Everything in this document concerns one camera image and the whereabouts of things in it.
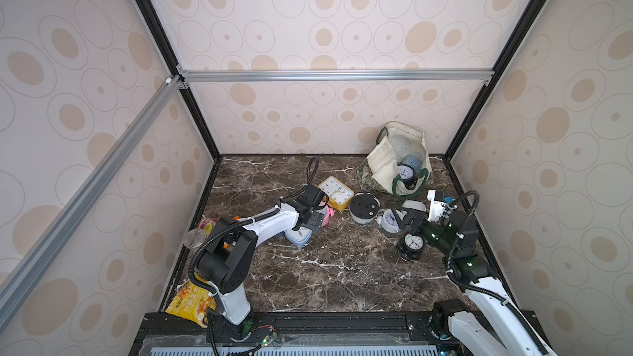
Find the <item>pink twin-bell alarm clock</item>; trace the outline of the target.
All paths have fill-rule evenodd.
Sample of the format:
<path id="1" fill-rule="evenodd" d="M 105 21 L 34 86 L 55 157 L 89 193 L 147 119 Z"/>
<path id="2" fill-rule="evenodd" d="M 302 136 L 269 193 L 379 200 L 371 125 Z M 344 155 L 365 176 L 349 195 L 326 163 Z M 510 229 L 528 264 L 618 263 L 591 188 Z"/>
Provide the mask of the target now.
<path id="1" fill-rule="evenodd" d="M 326 227 L 326 225 L 329 224 L 329 222 L 331 222 L 331 219 L 335 216 L 336 210 L 333 209 L 333 207 L 327 205 L 324 209 L 321 210 L 321 213 L 323 214 L 323 221 L 321 225 L 323 227 Z"/>

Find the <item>black twin-bell alarm clock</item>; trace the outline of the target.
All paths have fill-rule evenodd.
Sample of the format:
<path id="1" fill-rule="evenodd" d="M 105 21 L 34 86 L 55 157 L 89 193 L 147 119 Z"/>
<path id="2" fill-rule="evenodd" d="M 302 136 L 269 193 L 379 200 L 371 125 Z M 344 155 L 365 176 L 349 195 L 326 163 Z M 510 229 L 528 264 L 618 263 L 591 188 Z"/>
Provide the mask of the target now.
<path id="1" fill-rule="evenodd" d="M 415 189 L 419 179 L 419 170 L 414 166 L 402 164 L 397 167 L 397 171 L 405 188 L 408 190 Z"/>

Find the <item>blue square orange-hand clock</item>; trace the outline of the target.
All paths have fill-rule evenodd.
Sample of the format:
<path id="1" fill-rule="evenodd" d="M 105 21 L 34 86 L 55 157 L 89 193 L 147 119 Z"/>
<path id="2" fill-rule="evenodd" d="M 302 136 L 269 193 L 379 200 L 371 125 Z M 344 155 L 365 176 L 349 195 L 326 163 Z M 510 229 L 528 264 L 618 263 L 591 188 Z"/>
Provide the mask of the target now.
<path id="1" fill-rule="evenodd" d="M 425 164 L 414 154 L 408 154 L 402 159 L 402 165 L 412 168 L 414 171 L 421 171 Z"/>

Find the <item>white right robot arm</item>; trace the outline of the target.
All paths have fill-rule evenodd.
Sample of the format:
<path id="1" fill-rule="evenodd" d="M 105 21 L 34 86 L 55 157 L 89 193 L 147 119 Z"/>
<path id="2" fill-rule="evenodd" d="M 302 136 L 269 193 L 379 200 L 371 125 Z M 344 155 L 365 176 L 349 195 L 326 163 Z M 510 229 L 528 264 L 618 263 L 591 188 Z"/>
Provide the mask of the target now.
<path id="1" fill-rule="evenodd" d="M 498 273 L 476 253 L 480 232 L 475 212 L 480 201 L 467 191 L 451 201 L 430 191 L 430 211 L 411 205 L 393 209 L 403 234 L 397 250 L 405 260 L 421 257 L 425 247 L 443 255 L 447 278 L 479 309 L 491 329 L 484 328 L 459 299 L 434 304 L 431 334 L 440 341 L 456 339 L 474 355 L 552 355 L 554 350 L 538 334 L 505 291 Z"/>

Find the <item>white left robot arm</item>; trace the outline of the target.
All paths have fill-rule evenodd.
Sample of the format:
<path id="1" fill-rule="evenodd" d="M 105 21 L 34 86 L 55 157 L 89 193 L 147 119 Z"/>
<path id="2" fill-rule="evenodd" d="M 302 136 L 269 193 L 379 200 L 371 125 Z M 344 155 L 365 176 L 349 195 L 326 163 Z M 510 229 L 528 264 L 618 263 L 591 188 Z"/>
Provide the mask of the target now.
<path id="1" fill-rule="evenodd" d="M 303 187 L 280 198 L 273 208 L 245 219 L 219 219 L 194 253 L 189 280 L 214 298 L 219 316 L 228 324 L 243 327 L 252 323 L 243 282 L 257 247 L 281 233 L 303 244 L 326 222 L 329 197 L 313 184 L 319 162 L 318 157 L 311 158 Z"/>

